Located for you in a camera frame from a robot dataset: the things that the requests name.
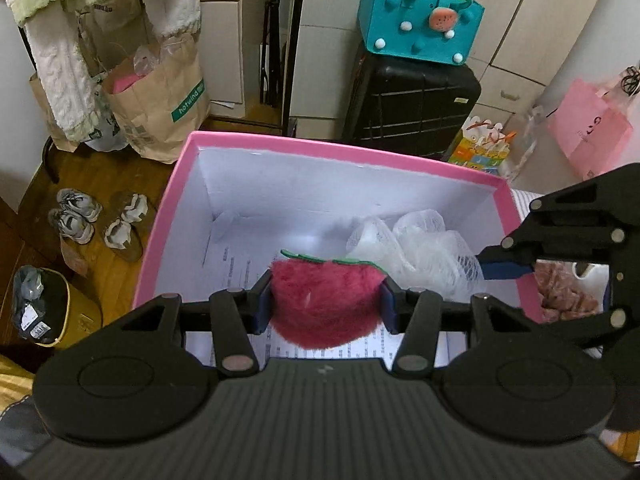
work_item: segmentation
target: shoe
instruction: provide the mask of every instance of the shoe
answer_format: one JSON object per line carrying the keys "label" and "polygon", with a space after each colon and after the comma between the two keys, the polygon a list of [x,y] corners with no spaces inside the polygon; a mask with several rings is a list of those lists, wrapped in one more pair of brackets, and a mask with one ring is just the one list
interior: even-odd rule
{"label": "shoe", "polygon": [[89,222],[98,219],[102,206],[87,193],[66,187],[56,195],[56,199],[62,209],[69,209],[84,216]]}
{"label": "shoe", "polygon": [[118,191],[111,197],[110,206],[121,212],[120,218],[133,225],[140,234],[151,231],[156,220],[156,208],[140,193]]}
{"label": "shoe", "polygon": [[70,209],[52,209],[48,215],[49,224],[65,238],[84,245],[94,235],[94,226]]}
{"label": "shoe", "polygon": [[104,244],[129,263],[142,257],[142,244],[131,224],[119,216],[110,219],[102,232]]}

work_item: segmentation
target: green label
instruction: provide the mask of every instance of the green label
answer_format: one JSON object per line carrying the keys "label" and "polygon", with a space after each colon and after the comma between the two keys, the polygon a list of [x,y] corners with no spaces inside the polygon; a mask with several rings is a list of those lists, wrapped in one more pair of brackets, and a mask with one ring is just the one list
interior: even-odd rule
{"label": "green label", "polygon": [[180,103],[180,105],[171,112],[171,118],[174,120],[174,123],[177,122],[180,118],[184,117],[186,113],[191,110],[198,98],[204,93],[204,79],[201,79],[200,82],[193,87],[193,90],[189,92],[189,95],[185,98],[184,101]]}

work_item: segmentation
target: pink box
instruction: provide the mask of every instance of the pink box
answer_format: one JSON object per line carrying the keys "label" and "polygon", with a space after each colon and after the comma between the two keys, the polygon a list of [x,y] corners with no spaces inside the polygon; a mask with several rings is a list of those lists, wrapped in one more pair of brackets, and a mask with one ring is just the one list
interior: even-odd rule
{"label": "pink box", "polygon": [[[193,132],[162,197],[134,306],[166,292],[203,301],[251,287],[281,249],[344,257],[358,219],[427,208],[476,253],[520,224],[507,183],[479,171],[342,144]],[[488,282],[487,291],[540,320],[532,275]]]}

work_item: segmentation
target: teal felt bag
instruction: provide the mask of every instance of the teal felt bag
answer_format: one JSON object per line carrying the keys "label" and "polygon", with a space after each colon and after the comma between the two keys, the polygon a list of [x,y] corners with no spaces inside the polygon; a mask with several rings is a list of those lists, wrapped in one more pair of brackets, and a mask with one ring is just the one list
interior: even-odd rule
{"label": "teal felt bag", "polygon": [[360,0],[358,24],[370,52],[459,65],[483,15],[474,0]]}

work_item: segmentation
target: black suitcase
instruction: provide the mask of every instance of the black suitcase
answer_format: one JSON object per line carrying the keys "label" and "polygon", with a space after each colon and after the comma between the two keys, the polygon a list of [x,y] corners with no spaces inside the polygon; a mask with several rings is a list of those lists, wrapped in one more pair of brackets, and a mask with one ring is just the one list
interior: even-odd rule
{"label": "black suitcase", "polygon": [[480,92],[466,65],[380,56],[361,44],[341,140],[439,160]]}

